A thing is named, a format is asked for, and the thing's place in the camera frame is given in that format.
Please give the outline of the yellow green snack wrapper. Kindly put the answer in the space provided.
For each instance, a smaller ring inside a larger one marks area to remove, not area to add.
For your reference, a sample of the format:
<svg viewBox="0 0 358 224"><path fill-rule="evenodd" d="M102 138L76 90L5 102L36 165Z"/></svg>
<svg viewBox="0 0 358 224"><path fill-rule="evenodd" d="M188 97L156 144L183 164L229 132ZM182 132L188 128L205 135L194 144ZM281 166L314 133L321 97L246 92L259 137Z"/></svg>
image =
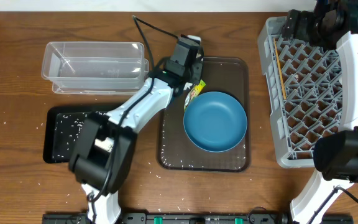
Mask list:
<svg viewBox="0 0 358 224"><path fill-rule="evenodd" d="M196 98L202 91L202 89L206 86L205 82L203 80L200 80L199 84L192 84L192 83L186 83L184 90L189 90L186 98L185 98L185 104L184 104L184 111L186 111L188 105L191 103L191 101Z"/></svg>

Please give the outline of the wooden chopstick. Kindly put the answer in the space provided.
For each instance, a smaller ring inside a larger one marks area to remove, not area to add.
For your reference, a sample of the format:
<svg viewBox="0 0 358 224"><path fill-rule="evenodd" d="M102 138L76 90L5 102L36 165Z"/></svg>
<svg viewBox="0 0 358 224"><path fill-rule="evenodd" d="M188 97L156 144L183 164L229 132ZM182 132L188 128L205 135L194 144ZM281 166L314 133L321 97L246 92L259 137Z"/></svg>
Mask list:
<svg viewBox="0 0 358 224"><path fill-rule="evenodd" d="M277 42L276 42L275 38L273 38L273 44L274 44L274 48L275 48L275 56L276 56L276 61L277 61L278 73L279 73L279 77L280 77L282 95L283 95L283 99L287 100L287 94L285 91L285 85L284 85L283 75L282 75L282 68L281 68L279 54L278 54Z"/></svg>

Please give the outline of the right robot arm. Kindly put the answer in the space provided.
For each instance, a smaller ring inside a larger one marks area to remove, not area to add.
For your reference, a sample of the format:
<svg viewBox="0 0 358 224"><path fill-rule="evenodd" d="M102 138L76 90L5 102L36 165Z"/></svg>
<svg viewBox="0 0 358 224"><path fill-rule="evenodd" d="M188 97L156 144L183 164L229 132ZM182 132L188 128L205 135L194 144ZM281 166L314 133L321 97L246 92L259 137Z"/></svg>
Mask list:
<svg viewBox="0 0 358 224"><path fill-rule="evenodd" d="M317 140L315 170L290 203L293 223L321 223L341 193L358 183L358 1L318 1L313 11L289 11L282 35L336 50L343 103L338 132Z"/></svg>

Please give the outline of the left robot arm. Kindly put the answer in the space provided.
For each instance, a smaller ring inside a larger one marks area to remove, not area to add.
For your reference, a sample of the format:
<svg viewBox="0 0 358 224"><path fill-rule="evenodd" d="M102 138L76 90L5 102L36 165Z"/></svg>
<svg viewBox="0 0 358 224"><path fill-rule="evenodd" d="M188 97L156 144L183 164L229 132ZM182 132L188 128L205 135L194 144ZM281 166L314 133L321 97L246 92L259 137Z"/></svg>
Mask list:
<svg viewBox="0 0 358 224"><path fill-rule="evenodd" d="M128 176L138 134L187 84L198 84L202 72L202 56L184 63L165 57L125 103L85 119L68 168L86 193L91 223L116 223L118 191Z"/></svg>

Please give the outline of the grey dishwasher rack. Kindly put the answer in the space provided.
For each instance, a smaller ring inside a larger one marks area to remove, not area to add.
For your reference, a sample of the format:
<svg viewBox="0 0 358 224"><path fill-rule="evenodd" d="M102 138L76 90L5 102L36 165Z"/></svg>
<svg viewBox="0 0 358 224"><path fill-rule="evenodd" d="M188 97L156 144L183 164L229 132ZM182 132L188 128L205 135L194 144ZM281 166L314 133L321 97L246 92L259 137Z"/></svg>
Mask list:
<svg viewBox="0 0 358 224"><path fill-rule="evenodd" d="M335 50L283 38L285 20L285 17L268 18L257 41L270 98L275 157L282 168L312 167L317 140L339 128L341 64ZM277 42L287 100L282 95L273 38Z"/></svg>

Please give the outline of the brown serving tray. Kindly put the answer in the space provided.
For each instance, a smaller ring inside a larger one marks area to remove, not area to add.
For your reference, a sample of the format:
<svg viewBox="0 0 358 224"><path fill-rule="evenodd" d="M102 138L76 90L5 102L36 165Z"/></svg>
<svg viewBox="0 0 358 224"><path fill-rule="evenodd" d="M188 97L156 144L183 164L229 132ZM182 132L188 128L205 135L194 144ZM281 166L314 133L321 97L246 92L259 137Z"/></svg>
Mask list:
<svg viewBox="0 0 358 224"><path fill-rule="evenodd" d="M202 93L218 91L235 98L250 118L249 74L245 61L239 58L206 57L203 63L202 80L206 83ZM185 100L189 94L174 99L163 111L160 122L161 134L157 160L170 170L197 170L210 172L241 172L250 165L249 121L235 120L246 126L243 138L232 149L224 152L208 152L187 136L184 127Z"/></svg>

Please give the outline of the clear plastic bin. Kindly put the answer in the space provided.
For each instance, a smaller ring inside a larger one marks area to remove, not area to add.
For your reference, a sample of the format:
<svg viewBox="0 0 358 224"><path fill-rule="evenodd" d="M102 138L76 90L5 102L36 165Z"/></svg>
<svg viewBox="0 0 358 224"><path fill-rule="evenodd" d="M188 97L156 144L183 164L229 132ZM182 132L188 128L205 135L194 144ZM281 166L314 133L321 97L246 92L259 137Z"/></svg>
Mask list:
<svg viewBox="0 0 358 224"><path fill-rule="evenodd" d="M149 72L144 52L140 42L50 42L41 76L63 92L131 94Z"/></svg>

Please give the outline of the white rice pile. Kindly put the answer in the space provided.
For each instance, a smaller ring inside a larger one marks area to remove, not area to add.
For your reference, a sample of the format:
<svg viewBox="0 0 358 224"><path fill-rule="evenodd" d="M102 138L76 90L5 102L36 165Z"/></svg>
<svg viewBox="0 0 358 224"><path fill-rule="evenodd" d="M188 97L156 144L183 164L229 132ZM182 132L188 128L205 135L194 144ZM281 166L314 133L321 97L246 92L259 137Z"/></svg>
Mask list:
<svg viewBox="0 0 358 224"><path fill-rule="evenodd" d="M57 115L53 136L53 156L69 159L88 114L85 112Z"/></svg>

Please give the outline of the black plastic tray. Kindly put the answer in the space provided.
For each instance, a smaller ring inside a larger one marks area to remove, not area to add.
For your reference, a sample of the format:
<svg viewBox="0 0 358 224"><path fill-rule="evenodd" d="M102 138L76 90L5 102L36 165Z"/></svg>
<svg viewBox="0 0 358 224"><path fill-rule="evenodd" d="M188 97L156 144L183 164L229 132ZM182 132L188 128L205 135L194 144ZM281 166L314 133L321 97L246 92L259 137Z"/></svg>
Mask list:
<svg viewBox="0 0 358 224"><path fill-rule="evenodd" d="M68 162L85 119L92 112L105 114L118 103L61 105L49 109L45 127L43 160L48 164Z"/></svg>

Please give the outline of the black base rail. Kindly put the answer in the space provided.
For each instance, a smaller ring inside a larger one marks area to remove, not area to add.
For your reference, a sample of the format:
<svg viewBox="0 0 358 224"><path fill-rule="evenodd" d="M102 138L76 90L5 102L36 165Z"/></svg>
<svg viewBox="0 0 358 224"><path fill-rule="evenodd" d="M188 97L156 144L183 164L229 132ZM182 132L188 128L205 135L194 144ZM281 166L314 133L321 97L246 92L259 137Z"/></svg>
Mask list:
<svg viewBox="0 0 358 224"><path fill-rule="evenodd" d="M44 214L42 224L90 224L86 213ZM234 215L147 215L145 213L124 213L116 221L117 224L274 224L290 223L285 215L268 215L262 213L250 216Z"/></svg>

